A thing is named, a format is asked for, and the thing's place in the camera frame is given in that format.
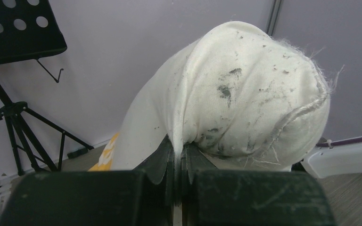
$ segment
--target wooden floor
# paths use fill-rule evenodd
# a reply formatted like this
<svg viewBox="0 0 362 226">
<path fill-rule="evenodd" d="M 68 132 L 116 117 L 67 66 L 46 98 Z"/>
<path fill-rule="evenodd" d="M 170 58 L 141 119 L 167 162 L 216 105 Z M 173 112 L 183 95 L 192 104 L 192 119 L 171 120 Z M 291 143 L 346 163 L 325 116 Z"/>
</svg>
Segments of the wooden floor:
<svg viewBox="0 0 362 226">
<path fill-rule="evenodd" d="M 63 171 L 87 171 L 98 162 L 103 146 L 75 159 L 63 161 Z M 12 181 L 15 187 L 21 178 Z M 362 226 L 362 174 L 319 179 L 340 226 Z"/>
</svg>

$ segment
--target music stand tripod leg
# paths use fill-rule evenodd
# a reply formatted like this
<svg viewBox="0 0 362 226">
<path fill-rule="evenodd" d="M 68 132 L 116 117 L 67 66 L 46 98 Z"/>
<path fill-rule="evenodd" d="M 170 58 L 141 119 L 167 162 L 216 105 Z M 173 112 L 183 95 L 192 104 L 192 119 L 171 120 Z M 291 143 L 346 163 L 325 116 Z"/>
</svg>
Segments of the music stand tripod leg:
<svg viewBox="0 0 362 226">
<path fill-rule="evenodd" d="M 21 175 L 24 175 L 24 171 L 23 171 L 23 168 L 21 167 L 21 161 L 20 161 L 20 156 L 18 153 L 15 132 L 13 130 L 13 125 L 12 125 L 12 121 L 11 121 L 10 117 L 5 117 L 5 122 L 6 122 L 6 127 L 8 128 L 9 139 L 10 139 L 10 144 L 12 146 L 13 155 L 14 155 L 15 161 L 16 161 L 17 174 L 19 176 L 21 176 Z"/>
<path fill-rule="evenodd" d="M 31 150 L 30 146 L 28 145 L 27 139 L 24 136 L 24 133 L 20 127 L 20 123 L 18 122 L 17 118 L 14 116 L 11 116 L 11 121 L 12 121 L 13 127 L 15 128 L 17 136 L 19 137 L 19 140 L 20 140 L 21 144 L 23 145 L 24 151 L 25 151 L 25 153 L 27 153 L 28 159 L 30 159 L 31 167 L 34 168 L 34 170 L 36 172 L 42 171 L 43 169 L 41 169 L 41 167 L 38 165 L 38 163 L 34 157 L 34 154 Z"/>
<path fill-rule="evenodd" d="M 44 160 L 44 163 L 49 167 L 49 169 L 51 171 L 57 171 L 58 168 L 56 167 L 56 165 L 53 163 L 52 159 L 49 157 L 48 153 L 46 152 L 46 150 L 43 148 L 43 146 L 41 145 L 41 143 L 39 142 L 39 140 L 37 139 L 37 137 L 34 135 L 33 131 L 30 129 L 30 127 L 28 126 L 27 122 L 25 122 L 25 120 L 23 119 L 23 117 L 18 114 L 15 115 L 15 118 L 17 118 L 20 128 L 21 130 L 25 133 L 25 135 L 28 137 L 28 139 L 30 140 L 31 144 L 35 147 L 35 150 L 40 154 L 40 156 L 42 157 L 42 159 Z"/>
<path fill-rule="evenodd" d="M 61 128 L 60 126 L 54 124 L 53 122 L 49 121 L 47 118 L 43 117 L 42 115 L 36 113 L 35 111 L 33 111 L 30 108 L 26 108 L 24 109 L 25 112 L 29 113 L 30 115 L 34 116 L 35 118 L 39 119 L 40 121 L 42 121 L 43 123 L 49 125 L 50 127 L 56 129 L 57 131 L 64 133 L 66 136 L 68 136 L 69 138 L 71 138 L 72 140 L 74 140 L 75 142 L 83 145 L 84 147 L 86 147 L 88 150 L 92 150 L 94 147 L 85 143 L 84 141 L 80 140 L 78 137 L 74 136 L 73 134 L 69 133 L 68 131 L 64 130 L 63 128 Z"/>
</svg>

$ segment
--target dirty white fabric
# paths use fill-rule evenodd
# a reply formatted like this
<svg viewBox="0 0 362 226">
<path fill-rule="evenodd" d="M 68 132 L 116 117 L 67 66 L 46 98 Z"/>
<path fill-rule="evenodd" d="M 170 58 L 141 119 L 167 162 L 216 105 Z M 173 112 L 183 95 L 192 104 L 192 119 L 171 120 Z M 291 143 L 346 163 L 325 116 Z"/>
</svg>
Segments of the dirty white fabric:
<svg viewBox="0 0 362 226">
<path fill-rule="evenodd" d="M 251 24 L 228 22 L 169 58 L 142 88 L 111 169 L 133 169 L 168 134 L 176 166 L 183 144 L 196 142 L 220 168 L 283 170 L 319 140 L 329 104 L 309 58 Z"/>
</svg>

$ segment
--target gray wall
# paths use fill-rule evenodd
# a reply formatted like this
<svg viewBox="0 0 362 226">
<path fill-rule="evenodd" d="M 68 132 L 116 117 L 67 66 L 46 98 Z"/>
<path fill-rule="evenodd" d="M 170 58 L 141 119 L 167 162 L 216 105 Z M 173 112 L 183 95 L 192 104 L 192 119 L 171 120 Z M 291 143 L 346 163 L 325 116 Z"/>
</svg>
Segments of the gray wall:
<svg viewBox="0 0 362 226">
<path fill-rule="evenodd" d="M 265 29 L 271 2 L 50 0 L 68 50 L 41 62 L 54 74 L 65 69 L 60 83 L 35 61 L 0 65 L 0 82 L 14 101 L 27 101 L 35 111 L 96 145 L 119 130 L 137 92 L 168 57 L 230 20 Z M 25 119 L 57 159 L 60 134 L 33 118 Z M 78 147 L 67 143 L 65 148 Z M 30 169 L 21 155 L 24 168 Z M 0 179 L 3 173 L 16 174 L 16 166 L 0 121 Z"/>
<path fill-rule="evenodd" d="M 329 78 L 343 65 L 324 137 L 362 136 L 362 0 L 284 0 L 274 33 L 314 57 Z"/>
</svg>

